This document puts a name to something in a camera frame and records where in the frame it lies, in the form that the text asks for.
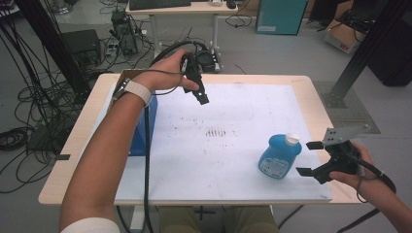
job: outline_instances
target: gray floor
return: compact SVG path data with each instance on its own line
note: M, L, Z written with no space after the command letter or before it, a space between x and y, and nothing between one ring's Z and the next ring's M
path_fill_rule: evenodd
M17 30L30 46L42 56L39 42L27 22L17 17ZM102 25L61 25L63 30L95 28L99 37L107 38L107 26ZM335 82L346 67L351 56L339 51L323 41L325 32L317 32L316 23L303 23L298 36L258 35L252 23L249 27L233 28L220 20L219 43L222 52L223 74L267 74L305 75L313 81ZM164 44L178 40L187 28L169 29L161 35ZM191 37L211 39L211 30L193 29ZM14 116L18 103L17 94L25 87L22 76L17 71L4 45L0 46L2 75L0 79L0 131L21 126ZM112 69L118 72L123 67ZM395 182L398 196L412 207L412 187L410 180L410 145L412 143L412 85L405 87L383 86L373 73L366 68L353 86L354 91L370 113L380 130L380 134L364 134L357 141L367 146L374 156L377 167L385 171ZM25 117L28 106L17 113ZM0 167L11 161L19 150L0 152ZM38 170L33 159L22 167L22 175L29 176ZM0 174L0 190L16 187L17 165ZM40 205L37 198L45 180L31 183L10 194L0 195L0 232L56 232L58 207ZM297 206L274 206L278 222ZM281 229L281 232L336 232L371 210L369 204L361 205L310 205L305 206ZM123 207L126 220L130 220L130 208ZM222 208L210 207L217 215L206 215L202 221L205 232L220 232ZM157 223L155 211L154 225ZM366 221L349 232L395 232L383 215Z

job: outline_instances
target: gray pants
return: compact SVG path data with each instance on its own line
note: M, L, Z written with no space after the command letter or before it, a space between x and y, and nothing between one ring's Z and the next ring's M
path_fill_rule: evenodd
M159 207L160 233L200 233L193 207ZM279 233L268 206L231 207L224 214L225 233Z

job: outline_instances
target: black pole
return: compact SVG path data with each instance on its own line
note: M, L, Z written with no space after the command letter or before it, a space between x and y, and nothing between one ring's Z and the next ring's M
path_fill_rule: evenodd
M66 81L73 88L79 104L85 103L90 94L90 87L80 72L75 59L53 26L52 20L40 0L15 0L15 2L48 50Z
M360 76L374 52L382 46L394 25L410 7L411 0L389 0L381 15L367 33L360 47L355 51L345 70L329 93L323 94L328 108L345 107L345 98L351 86Z

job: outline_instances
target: forearm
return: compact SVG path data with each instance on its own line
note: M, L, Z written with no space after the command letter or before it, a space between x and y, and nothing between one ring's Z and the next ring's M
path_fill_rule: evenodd
M113 218L113 202L143 107L140 97L127 93L106 114L66 191L61 210L62 228L88 217L93 210L98 210L96 213L101 217Z
M379 180L363 182L360 193L385 215L397 232L410 232L412 211L383 182Z

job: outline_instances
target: bottle cap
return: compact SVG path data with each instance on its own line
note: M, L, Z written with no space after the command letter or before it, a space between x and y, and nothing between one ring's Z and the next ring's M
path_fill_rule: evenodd
M285 143L289 146L295 146L299 143L300 137L297 134L287 134L285 137Z

